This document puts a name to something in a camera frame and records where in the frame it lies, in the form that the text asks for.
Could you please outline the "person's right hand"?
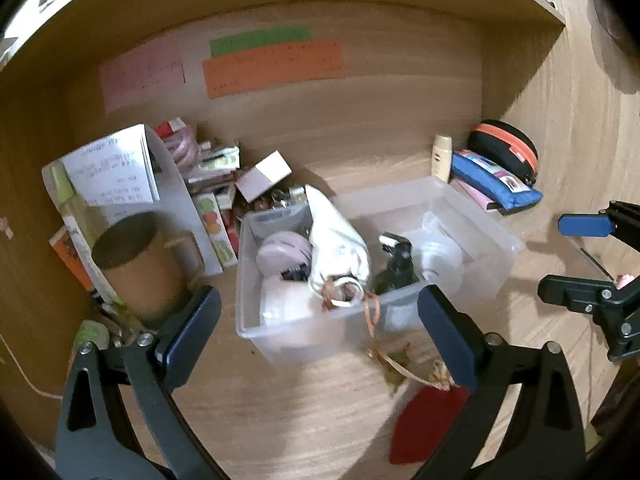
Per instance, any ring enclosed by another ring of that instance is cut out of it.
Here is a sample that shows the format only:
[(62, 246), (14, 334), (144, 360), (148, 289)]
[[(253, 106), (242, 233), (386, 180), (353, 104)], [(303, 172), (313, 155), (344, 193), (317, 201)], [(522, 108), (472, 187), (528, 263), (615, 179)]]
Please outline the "person's right hand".
[(617, 289), (622, 289), (635, 279), (636, 277), (632, 274), (620, 274), (615, 280), (615, 286)]

